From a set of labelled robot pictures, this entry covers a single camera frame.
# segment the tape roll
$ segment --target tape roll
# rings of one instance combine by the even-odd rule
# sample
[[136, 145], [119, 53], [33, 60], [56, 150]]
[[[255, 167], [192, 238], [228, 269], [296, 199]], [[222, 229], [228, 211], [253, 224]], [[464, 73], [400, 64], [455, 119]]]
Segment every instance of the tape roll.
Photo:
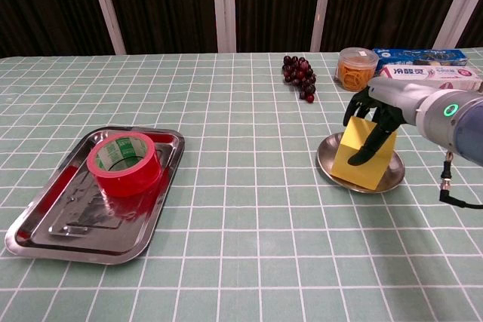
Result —
[[107, 137], [91, 150], [87, 163], [99, 187], [113, 197], [140, 194], [161, 174], [154, 142], [138, 132]]

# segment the dark curtain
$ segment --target dark curtain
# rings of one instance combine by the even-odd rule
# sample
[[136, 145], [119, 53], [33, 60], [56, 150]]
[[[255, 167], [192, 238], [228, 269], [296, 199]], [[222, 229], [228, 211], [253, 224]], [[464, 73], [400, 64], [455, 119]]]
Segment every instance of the dark curtain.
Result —
[[0, 0], [0, 57], [113, 53], [98, 0]]
[[129, 54], [217, 51], [214, 0], [112, 0]]
[[235, 0], [239, 52], [308, 51], [317, 0]]
[[483, 47], [483, 0], [479, 0], [458, 41], [459, 48]]
[[432, 48], [453, 0], [328, 0], [321, 51]]

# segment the grapes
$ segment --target grapes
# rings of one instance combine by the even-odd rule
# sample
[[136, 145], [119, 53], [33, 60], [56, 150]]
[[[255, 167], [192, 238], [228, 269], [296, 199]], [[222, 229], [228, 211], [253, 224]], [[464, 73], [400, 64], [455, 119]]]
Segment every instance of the grapes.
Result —
[[304, 57], [285, 56], [282, 67], [284, 82], [299, 88], [299, 97], [308, 103], [314, 102], [315, 74], [308, 60]]

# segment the table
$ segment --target table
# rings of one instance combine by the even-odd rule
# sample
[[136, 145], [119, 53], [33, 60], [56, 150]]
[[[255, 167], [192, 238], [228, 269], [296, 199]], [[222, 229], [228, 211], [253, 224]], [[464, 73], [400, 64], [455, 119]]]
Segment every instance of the table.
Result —
[[[483, 48], [463, 50], [483, 69]], [[404, 182], [383, 195], [321, 176], [315, 150], [352, 94], [338, 55], [305, 54], [313, 104], [284, 54], [0, 60], [3, 235], [67, 152], [107, 124], [162, 127], [186, 151], [149, 249], [103, 266], [0, 256], [3, 321], [481, 320], [483, 214], [437, 201], [444, 152], [404, 126]], [[483, 200], [454, 162], [452, 194]]]

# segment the blue box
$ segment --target blue box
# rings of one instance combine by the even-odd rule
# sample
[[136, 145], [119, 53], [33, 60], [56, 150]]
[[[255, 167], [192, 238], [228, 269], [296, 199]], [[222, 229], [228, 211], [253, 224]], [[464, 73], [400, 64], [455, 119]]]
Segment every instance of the blue box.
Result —
[[459, 49], [373, 49], [379, 57], [376, 73], [386, 64], [416, 64], [425, 66], [465, 66], [468, 58]]

